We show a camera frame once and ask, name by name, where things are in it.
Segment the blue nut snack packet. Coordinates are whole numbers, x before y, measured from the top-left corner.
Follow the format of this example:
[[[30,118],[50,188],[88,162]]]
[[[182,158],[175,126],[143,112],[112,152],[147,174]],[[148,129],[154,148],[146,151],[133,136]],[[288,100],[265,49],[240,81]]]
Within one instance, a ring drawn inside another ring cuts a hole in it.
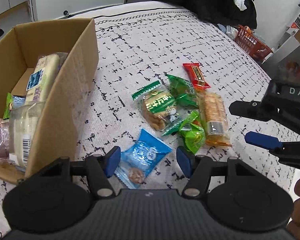
[[[121,153],[115,175],[129,189],[137,189],[171,151],[170,146],[142,129],[134,145]]]

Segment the light green snack packet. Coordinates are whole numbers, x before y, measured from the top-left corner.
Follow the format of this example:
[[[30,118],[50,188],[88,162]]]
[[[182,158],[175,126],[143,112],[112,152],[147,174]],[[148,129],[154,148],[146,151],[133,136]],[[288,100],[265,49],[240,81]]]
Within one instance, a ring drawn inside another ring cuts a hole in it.
[[[197,111],[192,111],[182,121],[179,134],[183,138],[184,147],[192,154],[196,154],[205,144],[205,131],[202,127],[200,114]]]

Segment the orange cracker pack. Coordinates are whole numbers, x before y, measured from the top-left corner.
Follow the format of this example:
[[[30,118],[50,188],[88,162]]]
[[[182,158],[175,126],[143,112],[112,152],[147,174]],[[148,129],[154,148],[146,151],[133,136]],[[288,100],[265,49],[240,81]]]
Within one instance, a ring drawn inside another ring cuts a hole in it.
[[[202,91],[197,93],[197,100],[205,143],[215,147],[231,147],[228,120],[221,96]]]

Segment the green white peanut packet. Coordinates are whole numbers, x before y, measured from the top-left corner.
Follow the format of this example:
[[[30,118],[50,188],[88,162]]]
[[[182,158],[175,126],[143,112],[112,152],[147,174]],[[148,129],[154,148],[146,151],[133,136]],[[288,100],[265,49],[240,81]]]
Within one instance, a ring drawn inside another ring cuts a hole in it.
[[[162,137],[178,133],[186,110],[160,81],[141,87],[132,94],[132,99],[149,126]]]

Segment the clear white snack pack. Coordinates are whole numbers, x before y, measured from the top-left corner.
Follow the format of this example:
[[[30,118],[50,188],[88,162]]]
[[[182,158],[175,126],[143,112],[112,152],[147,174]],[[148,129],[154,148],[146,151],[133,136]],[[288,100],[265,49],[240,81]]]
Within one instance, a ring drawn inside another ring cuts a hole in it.
[[[30,148],[45,101],[30,102],[12,109],[9,118],[9,159],[25,172]]]

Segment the dark green candy packet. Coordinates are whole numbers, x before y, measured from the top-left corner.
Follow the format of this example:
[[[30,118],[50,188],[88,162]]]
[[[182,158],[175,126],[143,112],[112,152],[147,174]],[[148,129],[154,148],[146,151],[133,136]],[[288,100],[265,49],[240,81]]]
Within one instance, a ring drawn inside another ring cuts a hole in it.
[[[169,80],[170,93],[181,107],[198,108],[197,96],[194,86],[189,80],[178,76],[166,75]]]

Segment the yellow blueberry cake pack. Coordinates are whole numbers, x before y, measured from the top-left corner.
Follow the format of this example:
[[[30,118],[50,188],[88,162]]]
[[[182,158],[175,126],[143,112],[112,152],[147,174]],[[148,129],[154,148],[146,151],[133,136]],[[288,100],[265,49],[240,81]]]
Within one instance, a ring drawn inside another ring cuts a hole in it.
[[[38,59],[26,86],[25,104],[47,100],[68,53],[54,53]]]

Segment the white desk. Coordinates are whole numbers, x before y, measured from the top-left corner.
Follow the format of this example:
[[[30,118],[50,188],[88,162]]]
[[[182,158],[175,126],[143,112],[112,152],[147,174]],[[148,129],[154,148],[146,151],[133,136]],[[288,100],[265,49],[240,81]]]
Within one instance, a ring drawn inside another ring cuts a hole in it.
[[[289,28],[286,40],[261,67],[272,78],[300,83],[300,30]]]

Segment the red plastic basket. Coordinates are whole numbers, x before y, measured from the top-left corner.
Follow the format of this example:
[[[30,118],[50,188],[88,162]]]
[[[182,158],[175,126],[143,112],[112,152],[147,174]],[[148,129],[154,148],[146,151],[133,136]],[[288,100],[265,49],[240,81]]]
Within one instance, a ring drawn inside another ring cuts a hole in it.
[[[235,42],[255,61],[263,61],[273,51],[246,27],[238,25]]]

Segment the red candy bar wrapper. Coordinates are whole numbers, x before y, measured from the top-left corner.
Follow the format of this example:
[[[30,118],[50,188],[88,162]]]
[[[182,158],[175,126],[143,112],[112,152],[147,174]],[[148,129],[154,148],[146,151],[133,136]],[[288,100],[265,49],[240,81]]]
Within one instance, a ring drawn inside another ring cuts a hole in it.
[[[205,90],[211,88],[211,86],[206,82],[205,77],[200,70],[199,63],[183,63],[184,69],[190,78],[191,83],[197,90]]]

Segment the brown cardboard box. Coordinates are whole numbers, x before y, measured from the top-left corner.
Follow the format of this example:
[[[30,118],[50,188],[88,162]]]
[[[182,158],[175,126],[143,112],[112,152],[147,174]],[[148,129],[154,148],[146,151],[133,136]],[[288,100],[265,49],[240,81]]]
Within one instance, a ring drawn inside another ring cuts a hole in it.
[[[57,158],[74,159],[98,65],[95,22],[19,24],[0,41],[0,179],[16,184]]]

